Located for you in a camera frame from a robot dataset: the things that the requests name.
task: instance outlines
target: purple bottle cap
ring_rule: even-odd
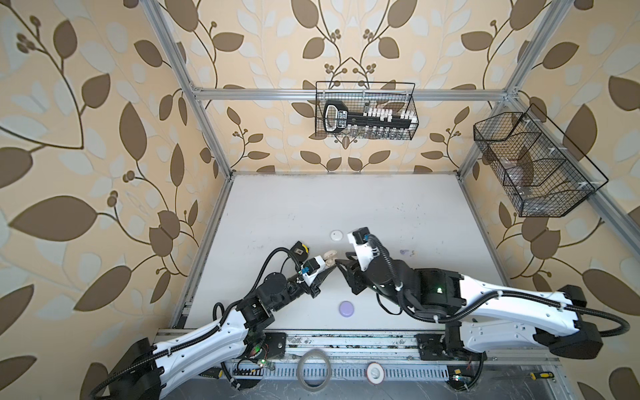
[[[340,303],[340,314],[343,317],[351,317],[353,315],[353,304],[350,301]]]

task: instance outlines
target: black wire basket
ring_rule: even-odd
[[[316,138],[413,139],[420,124],[414,88],[414,83],[316,82]]]
[[[561,145],[544,133],[543,122],[561,132]],[[501,113],[476,123],[474,141],[520,217],[565,216],[609,181],[535,104],[525,113]],[[585,167],[598,177],[587,177]]]

